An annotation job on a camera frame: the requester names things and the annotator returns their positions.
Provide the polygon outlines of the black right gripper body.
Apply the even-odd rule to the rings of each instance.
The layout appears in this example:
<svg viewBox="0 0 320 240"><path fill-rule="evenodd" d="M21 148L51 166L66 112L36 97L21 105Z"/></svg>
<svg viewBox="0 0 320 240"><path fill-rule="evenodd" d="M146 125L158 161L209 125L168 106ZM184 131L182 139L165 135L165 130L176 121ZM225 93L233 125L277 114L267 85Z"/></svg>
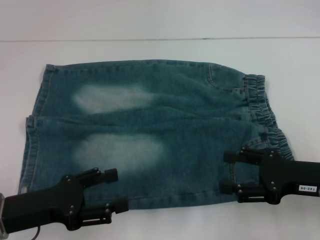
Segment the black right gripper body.
<svg viewBox="0 0 320 240"><path fill-rule="evenodd" d="M266 189L264 201L279 204L287 195L320 196L320 164L287 160L274 153L264 156L259 177Z"/></svg>

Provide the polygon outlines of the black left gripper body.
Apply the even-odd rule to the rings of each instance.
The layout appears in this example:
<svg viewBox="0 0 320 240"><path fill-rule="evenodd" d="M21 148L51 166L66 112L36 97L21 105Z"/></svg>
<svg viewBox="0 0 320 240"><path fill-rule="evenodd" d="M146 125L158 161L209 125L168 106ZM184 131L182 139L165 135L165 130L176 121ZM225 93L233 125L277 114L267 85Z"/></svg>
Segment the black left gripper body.
<svg viewBox="0 0 320 240"><path fill-rule="evenodd" d="M6 197L4 200L4 228L22 231L51 223L61 223L69 231L82 225L80 209L84 204L84 189L73 177L49 188Z"/></svg>

